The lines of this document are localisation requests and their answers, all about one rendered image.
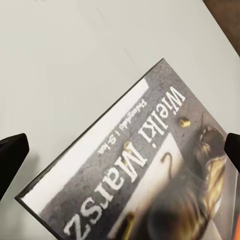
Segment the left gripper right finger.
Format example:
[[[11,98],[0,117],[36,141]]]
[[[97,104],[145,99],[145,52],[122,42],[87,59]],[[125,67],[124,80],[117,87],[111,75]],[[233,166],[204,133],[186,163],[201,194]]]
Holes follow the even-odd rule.
[[[228,133],[224,151],[240,173],[240,135]]]

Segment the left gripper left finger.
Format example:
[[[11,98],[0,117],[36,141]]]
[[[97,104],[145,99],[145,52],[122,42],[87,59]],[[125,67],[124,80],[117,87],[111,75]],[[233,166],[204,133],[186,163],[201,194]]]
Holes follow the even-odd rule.
[[[30,152],[25,133],[0,140],[0,200]]]

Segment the hardback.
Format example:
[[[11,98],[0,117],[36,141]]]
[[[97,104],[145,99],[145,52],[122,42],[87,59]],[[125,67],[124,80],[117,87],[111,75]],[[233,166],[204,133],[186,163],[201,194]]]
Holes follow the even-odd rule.
[[[15,199],[57,240],[240,240],[227,136],[162,58]]]

